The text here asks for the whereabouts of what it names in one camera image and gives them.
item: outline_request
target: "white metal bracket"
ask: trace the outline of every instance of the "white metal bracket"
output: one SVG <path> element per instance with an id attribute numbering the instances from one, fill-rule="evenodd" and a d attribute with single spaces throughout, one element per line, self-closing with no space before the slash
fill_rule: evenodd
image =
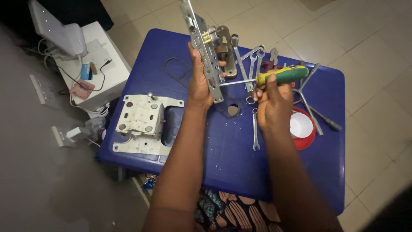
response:
<path id="1" fill-rule="evenodd" d="M 131 136 L 127 142 L 115 142 L 113 151 L 168 156 L 171 147 L 160 141 L 165 122 L 164 109 L 169 106 L 184 107 L 185 102 L 148 95 L 126 95 L 123 101 L 116 131 Z"/>

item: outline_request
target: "paper money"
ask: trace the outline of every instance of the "paper money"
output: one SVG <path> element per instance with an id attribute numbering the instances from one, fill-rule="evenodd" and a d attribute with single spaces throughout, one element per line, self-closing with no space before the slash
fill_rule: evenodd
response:
<path id="1" fill-rule="evenodd" d="M 96 86 L 84 80 L 78 80 L 77 82 L 80 83 L 82 86 L 79 86 L 79 84 L 76 83 L 73 86 L 73 88 L 70 89 L 70 94 L 82 100 L 86 100 L 90 96 L 92 90 L 94 90 L 94 87 Z"/>

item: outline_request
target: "green and yellow screwdriver handle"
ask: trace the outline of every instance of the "green and yellow screwdriver handle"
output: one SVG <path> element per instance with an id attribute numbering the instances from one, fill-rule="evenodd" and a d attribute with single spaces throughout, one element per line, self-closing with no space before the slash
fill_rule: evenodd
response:
<path id="1" fill-rule="evenodd" d="M 267 79 L 271 74 L 276 74 L 277 83 L 292 83 L 306 77 L 309 74 L 309 70 L 305 66 L 292 64 L 276 71 L 258 73 L 256 75 L 256 85 L 262 86 L 266 84 Z"/>

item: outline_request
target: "bolt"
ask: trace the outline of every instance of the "bolt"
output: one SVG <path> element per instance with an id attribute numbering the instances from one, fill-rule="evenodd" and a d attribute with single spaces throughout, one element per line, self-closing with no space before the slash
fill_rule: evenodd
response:
<path id="1" fill-rule="evenodd" d="M 155 98 L 154 98 L 154 96 L 153 96 L 153 94 L 152 94 L 151 92 L 150 92 L 150 93 L 148 93 L 148 94 L 147 94 L 147 96 L 148 96 L 148 97 L 150 97 L 152 100 L 154 100 L 154 99 L 155 99 Z"/>

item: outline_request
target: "blue table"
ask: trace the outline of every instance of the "blue table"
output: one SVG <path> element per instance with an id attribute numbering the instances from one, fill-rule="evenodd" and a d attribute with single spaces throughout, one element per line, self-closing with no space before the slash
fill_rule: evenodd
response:
<path id="1" fill-rule="evenodd" d="M 133 69 L 130 73 L 122 96 L 147 94 L 172 97 L 187 101 L 187 89 L 165 74 L 164 62 L 170 57 L 178 57 L 191 65 L 187 49 L 187 35 L 152 29 L 146 36 Z M 245 54 L 250 49 L 239 47 Z M 269 60 L 269 53 L 263 61 Z M 300 61 L 279 56 L 279 64 L 299 64 Z M 250 59 L 245 59 L 245 69 L 249 71 Z M 314 64 L 305 63 L 311 70 Z M 186 67 L 171 61 L 167 69 L 175 76 L 180 76 Z M 187 82 L 189 72 L 183 79 Z M 242 80 L 241 72 L 235 80 Z M 308 148 L 300 151 L 306 170 L 327 199 L 330 206 L 339 215 L 344 209 L 344 167 L 345 167 L 345 87 L 344 75 L 336 69 L 321 66 L 304 89 L 309 104 L 327 117 L 340 124 L 344 129 L 335 132 L 318 117 L 323 136 L 316 136 Z M 268 176 L 266 148 L 261 132 L 258 133 L 261 149 L 254 151 L 252 109 L 245 102 L 244 85 L 231 85 L 223 89 L 241 103 L 241 114 L 233 119 L 226 119 L 222 114 L 210 110 L 207 115 L 203 185 L 254 199 L 270 201 L 271 189 Z M 125 142 L 129 138 L 115 132 L 123 101 L 119 101 L 107 134 L 101 145 L 99 156 L 103 161 L 119 166 L 159 174 L 166 156 L 131 154 L 114 152 L 114 142 Z M 177 135 L 184 109 L 169 107 L 165 112 L 166 123 L 162 135 L 165 145 L 171 146 Z"/>

